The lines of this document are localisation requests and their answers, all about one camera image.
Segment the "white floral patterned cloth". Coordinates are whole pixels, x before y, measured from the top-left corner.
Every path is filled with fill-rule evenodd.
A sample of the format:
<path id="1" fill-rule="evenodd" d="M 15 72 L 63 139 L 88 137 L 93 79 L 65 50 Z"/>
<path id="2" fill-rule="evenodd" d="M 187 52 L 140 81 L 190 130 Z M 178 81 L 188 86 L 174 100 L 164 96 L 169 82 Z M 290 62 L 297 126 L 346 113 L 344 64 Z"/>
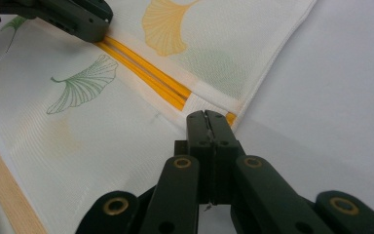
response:
<path id="1" fill-rule="evenodd" d="M 140 193 L 198 110 L 242 120 L 317 0 L 107 0 L 105 39 L 0 21 L 0 156 L 47 234 L 102 194 Z"/>

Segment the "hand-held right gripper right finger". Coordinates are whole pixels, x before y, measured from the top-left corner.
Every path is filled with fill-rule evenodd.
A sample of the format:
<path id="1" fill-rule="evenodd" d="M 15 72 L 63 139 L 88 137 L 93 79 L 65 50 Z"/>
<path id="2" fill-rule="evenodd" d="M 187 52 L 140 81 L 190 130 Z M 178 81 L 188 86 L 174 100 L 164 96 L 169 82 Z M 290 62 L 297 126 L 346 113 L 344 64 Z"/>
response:
<path id="1" fill-rule="evenodd" d="M 214 205 L 230 204 L 234 194 L 233 169 L 243 149 L 224 115 L 207 110 L 206 117 L 213 147 L 210 201 Z"/>

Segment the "white table mat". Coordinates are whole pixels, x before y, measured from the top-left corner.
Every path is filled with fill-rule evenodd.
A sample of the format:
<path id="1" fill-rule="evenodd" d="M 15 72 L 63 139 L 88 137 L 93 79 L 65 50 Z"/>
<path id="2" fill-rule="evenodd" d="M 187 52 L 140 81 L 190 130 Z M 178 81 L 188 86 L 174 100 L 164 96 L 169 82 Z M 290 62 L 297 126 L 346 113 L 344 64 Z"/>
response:
<path id="1" fill-rule="evenodd" d="M 303 197 L 340 190 L 374 210 L 374 0 L 316 0 L 236 137 Z"/>

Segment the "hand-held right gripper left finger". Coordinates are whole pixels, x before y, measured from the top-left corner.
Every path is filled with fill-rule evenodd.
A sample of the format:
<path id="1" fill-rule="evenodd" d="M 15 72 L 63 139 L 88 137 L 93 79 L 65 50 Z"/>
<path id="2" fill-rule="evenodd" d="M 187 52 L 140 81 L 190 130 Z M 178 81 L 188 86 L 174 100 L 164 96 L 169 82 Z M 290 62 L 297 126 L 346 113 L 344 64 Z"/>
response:
<path id="1" fill-rule="evenodd" d="M 199 201 L 201 204 L 210 202 L 210 159 L 212 145 L 208 135 L 209 127 L 205 114 L 196 111 L 186 118 L 187 137 L 174 143 L 174 155 L 189 155 L 200 163 Z"/>

